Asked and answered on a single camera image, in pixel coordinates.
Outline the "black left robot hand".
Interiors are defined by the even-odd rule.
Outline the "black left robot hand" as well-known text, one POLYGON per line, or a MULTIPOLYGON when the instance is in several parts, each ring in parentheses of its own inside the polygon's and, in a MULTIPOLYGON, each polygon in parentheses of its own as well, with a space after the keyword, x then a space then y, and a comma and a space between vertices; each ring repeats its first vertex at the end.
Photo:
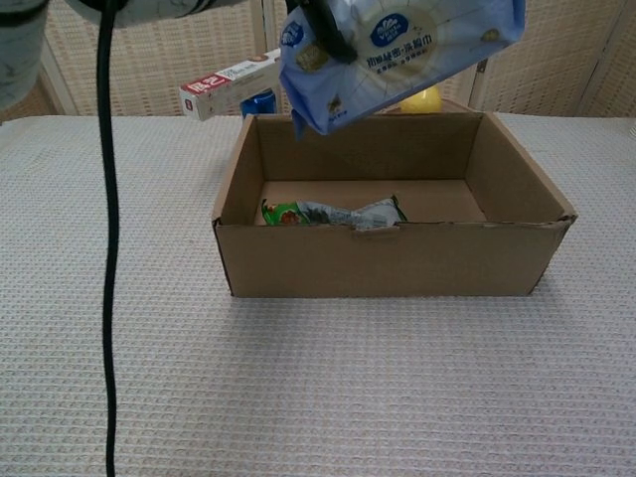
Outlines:
POLYGON ((299 0, 297 4, 310 25, 318 45, 332 59, 346 65, 357 59, 357 52, 347 43, 339 30, 327 1, 299 0))

